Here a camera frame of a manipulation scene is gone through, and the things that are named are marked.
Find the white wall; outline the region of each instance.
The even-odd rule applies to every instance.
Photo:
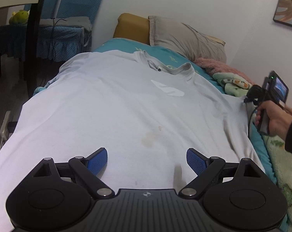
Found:
[[[292,107],[292,27],[272,19],[278,0],[260,0],[262,6],[244,37],[231,66],[257,84],[275,70],[289,87],[287,104]]]
[[[274,69],[290,88],[292,28],[272,21],[278,0],[102,0],[93,28],[92,49],[112,38],[124,12],[161,15],[185,22],[226,42],[227,63],[258,84]]]

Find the white logo print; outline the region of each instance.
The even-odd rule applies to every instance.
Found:
[[[161,89],[162,91],[168,93],[169,96],[178,96],[178,97],[182,97],[185,95],[185,93],[183,91],[180,91],[176,88],[173,87],[167,87],[167,85],[161,84],[159,82],[156,82],[154,80],[151,80],[151,82],[154,83],[154,85],[156,87],[158,87],[159,89]]]

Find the brown pillow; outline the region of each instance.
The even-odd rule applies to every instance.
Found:
[[[190,61],[211,58],[226,62],[225,42],[197,32],[191,26],[170,18],[149,16],[150,46],[162,46],[175,51]]]

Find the black cable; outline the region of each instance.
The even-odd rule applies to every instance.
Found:
[[[50,34],[50,41],[49,41],[49,46],[48,46],[48,54],[47,54],[47,59],[49,59],[49,54],[50,54],[50,45],[52,46],[52,50],[53,50],[53,59],[50,60],[50,66],[52,64],[52,62],[56,59],[56,56],[57,56],[57,53],[56,53],[56,50],[55,50],[55,46],[53,44],[53,33],[55,31],[55,26],[57,25],[58,21],[60,20],[63,20],[63,21],[67,21],[63,18],[60,18],[56,21],[55,23],[55,19],[52,18],[52,21],[53,21],[53,26],[52,26],[52,30],[51,30],[51,34]],[[46,80],[47,80],[47,75],[48,75],[48,69],[46,69],[46,72],[45,72],[45,78],[42,79],[41,83],[40,83],[40,86],[45,86],[45,83],[46,83]]]
[[[252,123],[251,118],[252,118],[252,115],[254,114],[255,110],[257,110],[257,108],[258,108],[258,106],[253,109],[252,113],[250,114],[249,120],[248,120],[248,139],[249,140],[250,140],[250,124]]]

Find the floor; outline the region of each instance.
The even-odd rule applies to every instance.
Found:
[[[0,78],[0,128],[6,111],[12,111],[13,121],[17,121],[22,105],[28,100],[26,81],[23,80],[23,67],[18,59],[1,58],[2,76]],[[53,78],[61,63],[46,63],[38,59],[38,85]]]

